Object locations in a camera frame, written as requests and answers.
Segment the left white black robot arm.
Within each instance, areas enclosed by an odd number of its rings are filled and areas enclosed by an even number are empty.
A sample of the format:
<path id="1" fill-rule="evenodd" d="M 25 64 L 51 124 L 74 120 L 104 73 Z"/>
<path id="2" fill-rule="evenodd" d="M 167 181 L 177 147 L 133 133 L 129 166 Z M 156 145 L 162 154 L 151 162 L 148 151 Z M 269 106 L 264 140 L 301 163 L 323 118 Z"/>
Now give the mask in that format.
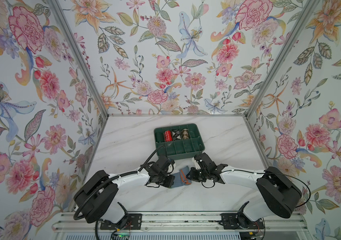
<path id="1" fill-rule="evenodd" d="M 142 186 L 170 188 L 175 179 L 173 169 L 174 160 L 160 156 L 156 162 L 147 161 L 139 169 L 122 174 L 98 171 L 74 195 L 77 209 L 73 219 L 84 219 L 89 224 L 98 220 L 126 224 L 128 212 L 114 199 L 117 193 Z"/>

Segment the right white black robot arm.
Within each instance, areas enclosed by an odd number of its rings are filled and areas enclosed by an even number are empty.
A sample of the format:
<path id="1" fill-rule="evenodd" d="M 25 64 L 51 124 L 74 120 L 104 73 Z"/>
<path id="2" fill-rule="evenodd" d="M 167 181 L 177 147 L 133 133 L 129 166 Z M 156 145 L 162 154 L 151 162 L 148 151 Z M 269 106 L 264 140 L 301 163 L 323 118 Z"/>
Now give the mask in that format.
<path id="1" fill-rule="evenodd" d="M 211 180 L 219 184 L 234 184 L 260 192 L 261 197 L 245 202 L 237 211 L 237 218 L 245 222 L 255 222 L 268 216 L 289 219 L 302 198 L 298 187 L 279 169 L 244 170 L 226 164 L 216 165 L 202 153 L 194 157 L 195 166 L 186 178 L 205 183 Z"/>

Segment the blue green orange sock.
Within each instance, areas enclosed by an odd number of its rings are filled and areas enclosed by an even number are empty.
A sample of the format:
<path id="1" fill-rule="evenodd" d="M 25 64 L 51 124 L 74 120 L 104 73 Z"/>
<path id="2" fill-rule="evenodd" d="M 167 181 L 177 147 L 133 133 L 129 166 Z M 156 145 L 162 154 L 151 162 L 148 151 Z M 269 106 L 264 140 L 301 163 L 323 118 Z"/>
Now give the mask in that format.
<path id="1" fill-rule="evenodd" d="M 190 172 L 189 166 L 186 166 L 186 167 L 180 169 L 177 173 L 172 174 L 172 176 L 174 177 L 174 180 L 173 180 L 173 184 L 170 188 L 173 189 L 173 188 L 191 185 L 191 180 L 189 180 L 186 177 L 186 175 L 189 172 Z"/>

